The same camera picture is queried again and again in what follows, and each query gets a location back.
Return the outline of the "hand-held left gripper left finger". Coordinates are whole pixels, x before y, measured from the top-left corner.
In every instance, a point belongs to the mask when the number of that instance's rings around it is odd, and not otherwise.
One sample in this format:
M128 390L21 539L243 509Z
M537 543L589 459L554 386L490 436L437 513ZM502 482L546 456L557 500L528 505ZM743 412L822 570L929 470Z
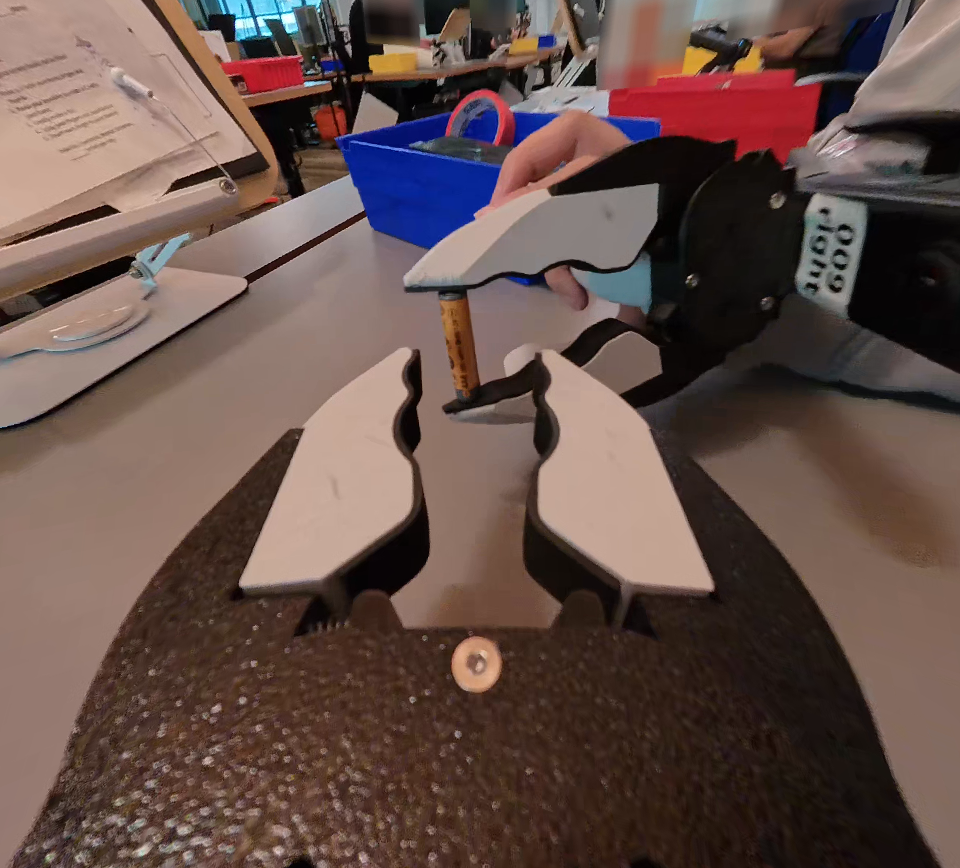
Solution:
M414 580L429 557L422 396L420 352L401 347L307 419L239 578L244 596L350 605Z

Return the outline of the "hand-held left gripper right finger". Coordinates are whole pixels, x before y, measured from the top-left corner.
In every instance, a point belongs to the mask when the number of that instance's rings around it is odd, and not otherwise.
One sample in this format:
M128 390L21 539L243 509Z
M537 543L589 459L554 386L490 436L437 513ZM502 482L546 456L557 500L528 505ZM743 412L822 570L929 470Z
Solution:
M625 622L648 595L708 597L714 576L651 429L619 394L558 352L532 365L534 447L522 556L553 599L599 601Z

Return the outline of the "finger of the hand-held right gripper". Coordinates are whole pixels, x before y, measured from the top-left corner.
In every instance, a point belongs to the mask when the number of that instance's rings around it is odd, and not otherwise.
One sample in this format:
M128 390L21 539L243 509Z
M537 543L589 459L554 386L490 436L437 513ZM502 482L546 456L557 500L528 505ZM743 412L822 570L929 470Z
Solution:
M695 192L737 153L734 139L630 143L456 229L404 275L404 290L469 291L558 266L594 274L626 270L650 241L679 226Z
M626 322L595 322L558 354L595 380L623 394L662 373L660 349ZM482 384L470 401L454 399L442 407L452 420L470 424L533 422L532 364L546 346L523 344L504 358L504 376Z

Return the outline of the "orange battery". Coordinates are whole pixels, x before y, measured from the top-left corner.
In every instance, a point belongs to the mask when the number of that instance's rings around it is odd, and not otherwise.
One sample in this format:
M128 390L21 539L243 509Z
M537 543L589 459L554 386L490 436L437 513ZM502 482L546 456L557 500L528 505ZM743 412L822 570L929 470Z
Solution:
M481 380L469 297L464 291L438 294L440 321L456 399L471 402Z

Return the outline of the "grey desk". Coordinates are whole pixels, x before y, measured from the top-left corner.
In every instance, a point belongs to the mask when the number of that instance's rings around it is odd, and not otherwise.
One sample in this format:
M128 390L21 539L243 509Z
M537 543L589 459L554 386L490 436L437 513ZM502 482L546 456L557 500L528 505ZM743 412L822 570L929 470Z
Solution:
M451 423L419 250L375 232L347 178L184 249L248 290L39 421L2 432L2 866L151 576L286 431L401 346L420 350L424 570L408 627L548 624L521 536L532 429ZM958 417L719 372L649 415L780 549L858 674L895 776L958 866Z

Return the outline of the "person's right hand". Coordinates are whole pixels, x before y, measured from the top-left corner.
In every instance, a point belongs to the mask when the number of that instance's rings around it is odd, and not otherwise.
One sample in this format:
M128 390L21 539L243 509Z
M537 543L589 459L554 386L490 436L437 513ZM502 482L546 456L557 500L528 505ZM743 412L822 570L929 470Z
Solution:
M628 137L602 118L573 110L560 115L527 137L507 156L490 202L474 213L479 218L514 197L572 177L630 144ZM572 310L589 306L590 293L577 281L568 266L548 270L547 287ZM645 316L639 307L620 305L618 320L642 327Z

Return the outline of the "dark flat packet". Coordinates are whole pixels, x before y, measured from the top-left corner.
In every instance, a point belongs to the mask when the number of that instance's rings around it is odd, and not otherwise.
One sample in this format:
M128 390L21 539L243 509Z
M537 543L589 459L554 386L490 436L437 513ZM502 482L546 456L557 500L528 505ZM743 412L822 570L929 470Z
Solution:
M414 141L407 146L410 151L501 167L512 151L511 146L497 145L477 139L444 135L441 137Z

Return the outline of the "blue plastic bin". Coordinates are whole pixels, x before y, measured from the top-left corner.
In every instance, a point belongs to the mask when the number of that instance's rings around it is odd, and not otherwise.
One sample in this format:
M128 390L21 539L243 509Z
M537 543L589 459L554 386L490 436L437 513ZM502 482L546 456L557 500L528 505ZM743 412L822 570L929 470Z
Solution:
M560 115L515 116L520 139L512 149ZM442 120L437 116L341 140L370 225L423 249L421 258L444 237L472 221L474 213L491 201L501 170L407 148L422 140L424 134L438 134ZM626 130L603 120L624 133L631 143L663 137L655 120L629 120Z

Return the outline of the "red tape roll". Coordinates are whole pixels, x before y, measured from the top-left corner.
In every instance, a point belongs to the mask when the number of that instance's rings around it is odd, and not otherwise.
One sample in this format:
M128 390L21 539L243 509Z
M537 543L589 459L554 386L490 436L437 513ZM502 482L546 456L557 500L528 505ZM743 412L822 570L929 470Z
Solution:
M498 93L488 89L475 91L461 100L450 114L445 136L466 137L469 125L488 115L495 119L491 143L497 147L511 147L517 130L515 115Z

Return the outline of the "large red plastic bin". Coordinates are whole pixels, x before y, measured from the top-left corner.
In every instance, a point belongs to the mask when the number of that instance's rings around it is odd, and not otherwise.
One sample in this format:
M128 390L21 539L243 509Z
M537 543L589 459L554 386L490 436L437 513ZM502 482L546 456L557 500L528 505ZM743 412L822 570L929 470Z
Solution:
M784 164L812 136L822 84L798 84L791 70L660 79L612 90L609 117L659 120L662 136L734 140L738 157L768 151Z

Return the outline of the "long background table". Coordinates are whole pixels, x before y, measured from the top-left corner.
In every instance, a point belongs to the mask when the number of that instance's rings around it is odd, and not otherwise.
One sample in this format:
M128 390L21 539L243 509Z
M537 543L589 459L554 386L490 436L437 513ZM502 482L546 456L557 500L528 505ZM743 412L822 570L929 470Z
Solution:
M506 74L522 72L529 66L550 66L562 53L561 47L539 49L534 56L509 57L509 52L502 58L487 58L452 61L449 58L439 64L433 63L433 50L416 49L418 68L409 74L394 74L377 77L371 73L351 76L346 79L350 82L362 83L402 83L402 82L442 82L469 74L479 74L487 71L501 71Z

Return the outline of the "wooden document stand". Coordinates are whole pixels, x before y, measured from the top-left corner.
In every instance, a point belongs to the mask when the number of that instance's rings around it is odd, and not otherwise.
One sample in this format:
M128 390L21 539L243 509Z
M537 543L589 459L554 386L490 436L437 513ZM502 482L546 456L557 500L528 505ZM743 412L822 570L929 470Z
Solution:
M262 155L263 170L180 183L149 204L125 211L101 207L2 244L2 302L130 258L116 277L2 324L3 429L65 405L248 287L237 276L166 268L192 233L264 202L275 187L278 165L266 136L180 2L149 4L169 23Z

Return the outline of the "small red plastic bin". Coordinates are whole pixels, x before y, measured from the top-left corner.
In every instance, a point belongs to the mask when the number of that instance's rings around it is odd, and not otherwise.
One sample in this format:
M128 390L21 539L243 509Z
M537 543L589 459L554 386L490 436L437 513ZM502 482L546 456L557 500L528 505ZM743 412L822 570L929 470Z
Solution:
M224 61L221 68L241 95L268 93L305 83L300 55Z

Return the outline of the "printed paper sheets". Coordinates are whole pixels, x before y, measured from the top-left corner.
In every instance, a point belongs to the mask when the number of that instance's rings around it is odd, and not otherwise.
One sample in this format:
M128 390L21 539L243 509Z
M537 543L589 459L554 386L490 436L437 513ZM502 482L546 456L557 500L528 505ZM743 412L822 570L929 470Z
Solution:
M1 0L1 231L263 170L150 0Z

